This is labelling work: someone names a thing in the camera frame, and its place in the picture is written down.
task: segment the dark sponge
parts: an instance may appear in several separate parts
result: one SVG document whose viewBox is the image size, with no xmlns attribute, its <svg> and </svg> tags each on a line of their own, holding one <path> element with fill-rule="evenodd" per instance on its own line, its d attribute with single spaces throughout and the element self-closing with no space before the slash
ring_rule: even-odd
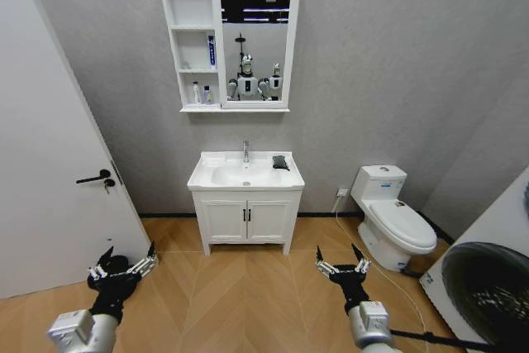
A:
<svg viewBox="0 0 529 353">
<path fill-rule="evenodd" d="M 287 169 L 288 171 L 290 171 L 290 168 L 287 166 L 287 162 L 284 161 L 284 156 L 282 155 L 273 156 L 272 160 L 274 161 L 273 167 L 275 169 Z"/>
</svg>

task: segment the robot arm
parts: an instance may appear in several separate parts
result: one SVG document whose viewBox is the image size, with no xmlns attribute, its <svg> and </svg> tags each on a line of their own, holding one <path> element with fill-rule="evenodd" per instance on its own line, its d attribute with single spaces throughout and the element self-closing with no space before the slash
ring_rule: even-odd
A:
<svg viewBox="0 0 529 353">
<path fill-rule="evenodd" d="M 48 331 L 60 353 L 111 353 L 123 302 L 158 264 L 154 242 L 147 256 L 133 266 L 123 255 L 112 256 L 112 250 L 88 268 L 88 286 L 99 292 L 92 308 L 59 315 Z"/>
<path fill-rule="evenodd" d="M 389 314 L 381 302 L 369 300 L 362 283 L 370 262 L 351 244 L 359 263 L 354 265 L 330 265 L 323 260 L 317 248 L 317 269 L 333 283 L 339 284 L 346 297 L 345 310 L 355 344 L 364 353 L 395 353 L 389 331 Z"/>
</svg>

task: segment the mirror cabinet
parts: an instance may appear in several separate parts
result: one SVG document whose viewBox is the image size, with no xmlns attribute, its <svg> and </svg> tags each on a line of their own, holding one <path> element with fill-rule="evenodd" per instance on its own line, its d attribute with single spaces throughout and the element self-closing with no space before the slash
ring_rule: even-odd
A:
<svg viewBox="0 0 529 353">
<path fill-rule="evenodd" d="M 288 112 L 299 0 L 162 0 L 181 112 Z"/>
</svg>

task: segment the vanity cabinet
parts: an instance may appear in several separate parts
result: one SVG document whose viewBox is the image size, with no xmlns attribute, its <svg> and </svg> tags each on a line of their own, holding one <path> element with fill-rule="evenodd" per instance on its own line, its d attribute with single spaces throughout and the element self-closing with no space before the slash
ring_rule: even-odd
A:
<svg viewBox="0 0 529 353">
<path fill-rule="evenodd" d="M 197 191 L 193 201 L 204 253 L 212 244 L 282 244 L 290 242 L 301 191 Z"/>
</svg>

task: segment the door lock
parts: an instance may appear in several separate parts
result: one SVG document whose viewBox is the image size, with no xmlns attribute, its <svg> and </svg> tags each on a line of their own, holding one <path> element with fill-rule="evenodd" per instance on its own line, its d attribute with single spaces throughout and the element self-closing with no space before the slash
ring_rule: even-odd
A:
<svg viewBox="0 0 529 353">
<path fill-rule="evenodd" d="M 107 194 L 110 192 L 108 191 L 108 188 L 111 188 L 112 186 L 116 186 L 116 181 L 114 181 L 112 178 L 105 179 L 104 182 L 105 190 L 107 191 Z"/>
</svg>

